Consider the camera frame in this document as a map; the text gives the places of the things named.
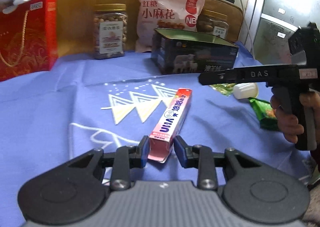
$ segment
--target jar of nuts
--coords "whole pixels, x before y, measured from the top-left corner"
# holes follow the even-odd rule
[[[226,22],[227,18],[224,14],[203,10],[198,17],[197,31],[224,39],[229,29],[229,24]]]
[[[95,59],[124,56],[127,41],[126,5],[96,5],[93,21]]]

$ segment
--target toothpaste box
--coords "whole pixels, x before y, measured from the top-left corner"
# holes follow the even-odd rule
[[[173,138],[179,134],[187,117],[191,95],[191,89],[178,89],[172,102],[149,136],[150,152],[148,159],[165,163],[172,150]]]

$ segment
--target tin box lid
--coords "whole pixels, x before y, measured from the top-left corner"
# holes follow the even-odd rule
[[[215,17],[221,20],[226,21],[228,19],[228,16],[224,15],[224,14],[220,14],[220,13],[216,13],[214,11],[209,11],[209,10],[202,10],[201,14],[206,15],[206,16],[210,16],[210,17]]]
[[[238,46],[232,44],[231,42],[228,42],[224,39],[221,39],[220,37],[207,34],[207,33],[201,33],[201,32],[189,31],[189,30],[165,29],[165,28],[156,28],[155,31],[157,31],[167,39],[214,43],[214,44],[227,45],[227,46],[238,48]]]
[[[94,10],[96,12],[103,12],[103,11],[125,11],[126,5],[125,4],[104,4],[104,5],[95,5]]]

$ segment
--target gray ribbed surface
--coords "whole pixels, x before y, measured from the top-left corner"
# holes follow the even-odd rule
[[[233,215],[211,191],[196,189],[190,181],[137,181],[131,190],[114,192],[95,215],[68,227],[252,227]],[[300,221],[282,227],[304,227]],[[43,227],[26,223],[24,227]]]

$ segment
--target human hand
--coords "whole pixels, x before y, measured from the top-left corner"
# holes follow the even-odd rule
[[[301,94],[300,103],[304,107],[311,107],[314,110],[315,126],[316,126],[316,140],[320,143],[320,96],[316,92],[309,92]],[[298,122],[298,118],[293,114],[286,114],[280,107],[280,101],[272,96],[271,107],[276,110],[275,115],[278,119],[278,127],[283,132],[287,141],[297,143],[297,135],[303,134],[304,128]]]

